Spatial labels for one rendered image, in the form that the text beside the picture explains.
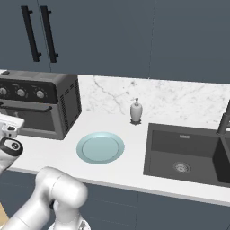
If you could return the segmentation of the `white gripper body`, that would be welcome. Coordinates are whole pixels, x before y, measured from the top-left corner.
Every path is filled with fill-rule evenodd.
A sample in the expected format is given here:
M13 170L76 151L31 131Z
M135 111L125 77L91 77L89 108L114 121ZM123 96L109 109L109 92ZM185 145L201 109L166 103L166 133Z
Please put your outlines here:
M0 113L0 124L1 125L9 125L16 128L21 128L24 124L24 119L4 115Z

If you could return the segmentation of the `toaster oven glass door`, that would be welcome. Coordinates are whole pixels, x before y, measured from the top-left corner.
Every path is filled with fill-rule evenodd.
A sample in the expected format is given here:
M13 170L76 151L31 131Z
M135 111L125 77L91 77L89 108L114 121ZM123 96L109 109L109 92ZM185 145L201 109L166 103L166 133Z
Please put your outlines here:
M0 111L24 119L22 135L53 139L63 137L61 116L56 104L0 100Z

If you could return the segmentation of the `dark grey toaster oven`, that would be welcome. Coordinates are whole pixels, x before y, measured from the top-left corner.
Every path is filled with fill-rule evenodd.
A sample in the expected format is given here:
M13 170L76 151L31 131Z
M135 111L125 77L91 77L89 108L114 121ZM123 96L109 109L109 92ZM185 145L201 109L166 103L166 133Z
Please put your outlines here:
M0 100L56 104L63 128L63 137L58 140L65 138L82 112L76 75L8 70L0 74L2 87L7 95L0 94ZM17 94L18 89L26 92L24 97ZM37 91L43 91L45 96L38 98Z

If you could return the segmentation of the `wide dark grey cupboard door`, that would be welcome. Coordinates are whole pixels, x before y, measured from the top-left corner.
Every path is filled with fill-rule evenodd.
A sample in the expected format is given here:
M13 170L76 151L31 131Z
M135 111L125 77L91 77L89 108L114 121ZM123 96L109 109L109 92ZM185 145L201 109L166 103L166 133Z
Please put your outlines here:
M38 0L56 73L147 77L155 0Z

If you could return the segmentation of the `light blue plate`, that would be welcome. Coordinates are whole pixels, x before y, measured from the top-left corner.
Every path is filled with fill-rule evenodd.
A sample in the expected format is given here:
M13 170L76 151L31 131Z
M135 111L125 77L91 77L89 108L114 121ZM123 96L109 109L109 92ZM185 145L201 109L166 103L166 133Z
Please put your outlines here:
M89 164L108 164L124 152L123 140L109 132L94 132L83 137L76 146L78 156Z

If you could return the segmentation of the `white soap dispenser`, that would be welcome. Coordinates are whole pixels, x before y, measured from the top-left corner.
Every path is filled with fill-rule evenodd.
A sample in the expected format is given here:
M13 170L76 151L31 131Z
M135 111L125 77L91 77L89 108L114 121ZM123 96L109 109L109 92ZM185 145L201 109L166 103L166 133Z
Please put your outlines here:
M132 123L138 123L141 120L143 112L142 105L138 102L138 98L130 106L130 118Z

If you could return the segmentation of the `dark grey sink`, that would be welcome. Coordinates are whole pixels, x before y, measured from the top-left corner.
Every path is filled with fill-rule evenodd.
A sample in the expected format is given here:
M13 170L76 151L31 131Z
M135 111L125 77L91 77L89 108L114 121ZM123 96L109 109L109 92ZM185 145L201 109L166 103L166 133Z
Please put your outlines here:
M149 123L143 174L230 188L230 131Z

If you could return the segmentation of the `dark grey base cupboards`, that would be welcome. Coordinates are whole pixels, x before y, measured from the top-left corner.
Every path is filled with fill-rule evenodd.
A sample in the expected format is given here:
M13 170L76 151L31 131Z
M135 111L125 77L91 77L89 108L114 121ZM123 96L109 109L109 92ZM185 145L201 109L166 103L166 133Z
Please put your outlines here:
M230 230L230 188L104 167L70 174L89 190L92 230Z

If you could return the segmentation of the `black tap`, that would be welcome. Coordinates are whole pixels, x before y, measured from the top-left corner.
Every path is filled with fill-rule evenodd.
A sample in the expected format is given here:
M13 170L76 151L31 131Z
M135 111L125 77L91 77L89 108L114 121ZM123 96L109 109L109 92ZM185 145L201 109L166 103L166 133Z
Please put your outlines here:
M230 128L230 101L227 104L226 111L223 113L222 118L220 120L217 134L224 135L226 130Z

